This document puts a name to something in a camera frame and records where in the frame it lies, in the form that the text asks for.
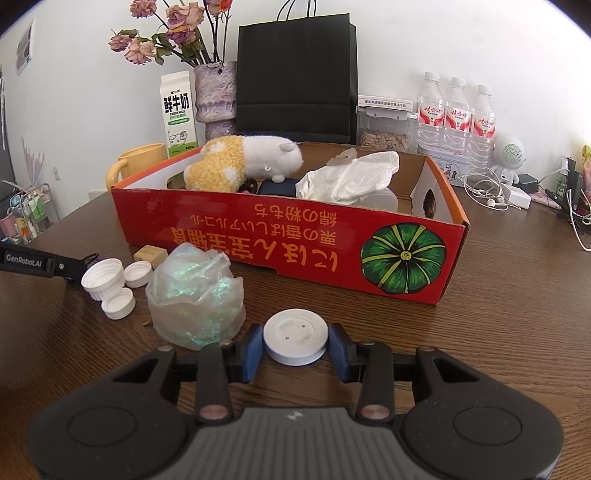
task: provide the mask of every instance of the vase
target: vase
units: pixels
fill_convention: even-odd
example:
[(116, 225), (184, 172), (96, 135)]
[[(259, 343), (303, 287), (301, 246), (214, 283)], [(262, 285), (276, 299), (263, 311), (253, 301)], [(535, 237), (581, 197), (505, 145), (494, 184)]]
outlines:
[(205, 139), (236, 132), (236, 62), (195, 67), (195, 119), (205, 124)]

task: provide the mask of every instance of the yellow plush toy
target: yellow plush toy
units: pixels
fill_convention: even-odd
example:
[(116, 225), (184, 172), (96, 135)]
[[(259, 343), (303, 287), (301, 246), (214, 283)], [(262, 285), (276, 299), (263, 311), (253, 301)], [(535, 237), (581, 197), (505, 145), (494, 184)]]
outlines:
[(247, 178), (271, 178), (276, 183), (300, 169), (300, 149), (281, 137), (214, 138), (201, 150), (201, 159), (184, 171), (188, 190), (237, 192)]

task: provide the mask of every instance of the milk carton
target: milk carton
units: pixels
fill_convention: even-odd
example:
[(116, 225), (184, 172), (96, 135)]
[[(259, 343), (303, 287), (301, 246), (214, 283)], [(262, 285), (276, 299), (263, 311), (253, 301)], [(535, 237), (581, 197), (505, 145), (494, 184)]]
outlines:
[(174, 157), (194, 149), (197, 135), (189, 73), (184, 71), (162, 75), (160, 96), (168, 156)]

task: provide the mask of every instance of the wooden table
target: wooden table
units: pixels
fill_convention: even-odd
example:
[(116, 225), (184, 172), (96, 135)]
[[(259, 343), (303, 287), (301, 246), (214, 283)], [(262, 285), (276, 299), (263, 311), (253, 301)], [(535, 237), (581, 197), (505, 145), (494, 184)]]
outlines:
[[(472, 231), (437, 307), (282, 278), (233, 264), (244, 278), (251, 323), (295, 307), (340, 322), (355, 340), (373, 338), (395, 351), (437, 345), (525, 392), (560, 418), (566, 443), (553, 478), (591, 478), (591, 256), (571, 227), (546, 207), (492, 212), (459, 193)], [(585, 239), (591, 245), (591, 238)], [(43, 233), (34, 247), (83, 257), (92, 252), (132, 261), (112, 199), (103, 195)], [(27, 422), (47, 403), (163, 341), (145, 294), (130, 317), (111, 322), (79, 286), (62, 278), (0, 273), (0, 478), (37, 478), (24, 449)], [(269, 404), (356, 403), (360, 386), (339, 384), (330, 362), (290, 368), (264, 358), (252, 385), (233, 385), (235, 408)], [(179, 406), (191, 411), (191, 386)], [(397, 386), (408, 410), (408, 385)]]

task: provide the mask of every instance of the mug handle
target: mug handle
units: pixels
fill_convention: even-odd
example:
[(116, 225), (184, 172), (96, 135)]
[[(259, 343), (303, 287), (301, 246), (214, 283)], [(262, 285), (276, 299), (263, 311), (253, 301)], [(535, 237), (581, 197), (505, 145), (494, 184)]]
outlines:
[(115, 183), (119, 181), (119, 172), (127, 166), (127, 159), (119, 160), (117, 163), (113, 163), (107, 171), (105, 183), (107, 190), (110, 190)]

